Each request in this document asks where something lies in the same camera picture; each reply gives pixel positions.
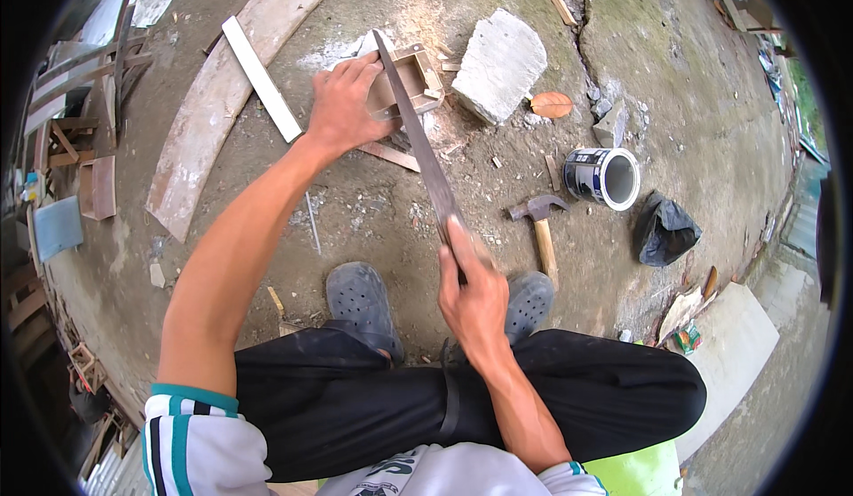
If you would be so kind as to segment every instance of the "hand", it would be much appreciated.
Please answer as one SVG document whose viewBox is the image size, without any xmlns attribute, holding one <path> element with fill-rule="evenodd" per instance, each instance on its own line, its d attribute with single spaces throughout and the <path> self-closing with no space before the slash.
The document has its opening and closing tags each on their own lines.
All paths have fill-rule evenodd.
<svg viewBox="0 0 853 496">
<path fill-rule="evenodd" d="M 455 216 L 447 220 L 447 233 L 453 251 L 447 245 L 438 251 L 438 307 L 468 360 L 480 371 L 481 364 L 509 348 L 503 333 L 509 286 L 506 277 L 479 259 L 471 235 Z M 467 285 L 459 285 L 459 268 L 467 277 Z"/>
<path fill-rule="evenodd" d="M 400 120 L 374 120 L 368 114 L 370 85 L 383 69 L 379 53 L 370 52 L 314 76 L 314 108 L 305 133 L 314 147 L 338 158 L 400 128 Z"/>
</svg>

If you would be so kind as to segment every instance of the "curved wooden board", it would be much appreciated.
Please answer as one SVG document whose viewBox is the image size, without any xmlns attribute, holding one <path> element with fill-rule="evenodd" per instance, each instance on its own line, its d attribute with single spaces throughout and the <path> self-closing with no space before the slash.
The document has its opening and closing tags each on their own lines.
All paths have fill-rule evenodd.
<svg viewBox="0 0 853 496">
<path fill-rule="evenodd" d="M 249 0 L 237 15 L 267 67 L 322 0 Z M 251 83 L 227 40 L 195 76 L 165 139 L 146 209 L 182 243 L 219 149 L 251 94 Z"/>
</svg>

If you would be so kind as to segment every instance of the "metal rod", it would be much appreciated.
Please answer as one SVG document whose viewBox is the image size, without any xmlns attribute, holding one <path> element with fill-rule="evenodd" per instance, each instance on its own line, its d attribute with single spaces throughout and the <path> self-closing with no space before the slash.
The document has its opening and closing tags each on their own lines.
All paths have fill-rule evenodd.
<svg viewBox="0 0 853 496">
<path fill-rule="evenodd" d="M 314 224 L 314 211 L 311 210 L 311 196 L 308 196 L 308 191 L 305 191 L 305 203 L 308 203 L 308 216 L 311 217 L 311 230 L 314 232 L 314 242 L 317 243 L 317 255 L 320 253 L 320 237 L 317 235 L 317 226 Z"/>
</svg>

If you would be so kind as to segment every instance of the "black plastic bag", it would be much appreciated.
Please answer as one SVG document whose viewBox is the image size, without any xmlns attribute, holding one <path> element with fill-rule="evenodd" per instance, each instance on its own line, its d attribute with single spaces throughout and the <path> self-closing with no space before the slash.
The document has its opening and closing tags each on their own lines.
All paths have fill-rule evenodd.
<svg viewBox="0 0 853 496">
<path fill-rule="evenodd" d="M 652 191 L 634 227 L 640 262 L 650 267 L 671 265 L 698 243 L 702 230 L 682 206 Z"/>
</svg>

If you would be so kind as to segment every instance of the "forearm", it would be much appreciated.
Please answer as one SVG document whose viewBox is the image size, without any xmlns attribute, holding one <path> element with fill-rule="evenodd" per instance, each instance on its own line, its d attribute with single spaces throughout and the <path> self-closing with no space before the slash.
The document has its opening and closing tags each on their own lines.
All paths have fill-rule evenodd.
<svg viewBox="0 0 853 496">
<path fill-rule="evenodd" d="M 251 299 L 294 206 L 333 158 L 313 140 L 298 140 L 199 241 L 165 314 L 158 381 L 235 394 L 234 345 Z"/>
<path fill-rule="evenodd" d="M 471 362 L 491 395 L 506 449 L 534 474 L 571 460 L 560 428 L 515 361 L 508 342 L 473 354 Z"/>
</svg>

